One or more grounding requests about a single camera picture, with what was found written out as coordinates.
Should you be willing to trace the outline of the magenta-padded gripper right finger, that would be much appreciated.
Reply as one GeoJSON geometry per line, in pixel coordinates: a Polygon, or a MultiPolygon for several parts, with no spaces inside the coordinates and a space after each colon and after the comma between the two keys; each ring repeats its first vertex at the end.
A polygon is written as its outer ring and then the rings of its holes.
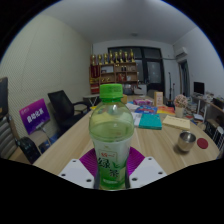
{"type": "Polygon", "coordinates": [[[131,147],[126,164],[126,188],[140,188],[166,176],[166,172],[157,161],[149,156],[144,157],[131,147]]]}

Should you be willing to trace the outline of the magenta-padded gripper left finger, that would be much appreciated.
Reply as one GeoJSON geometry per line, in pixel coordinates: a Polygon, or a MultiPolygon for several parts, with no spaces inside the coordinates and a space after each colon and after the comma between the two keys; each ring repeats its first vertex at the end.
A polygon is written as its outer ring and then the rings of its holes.
{"type": "Polygon", "coordinates": [[[59,177],[84,188],[98,189],[99,174],[95,149],[91,149],[80,159],[72,159],[59,173],[59,177]]]}

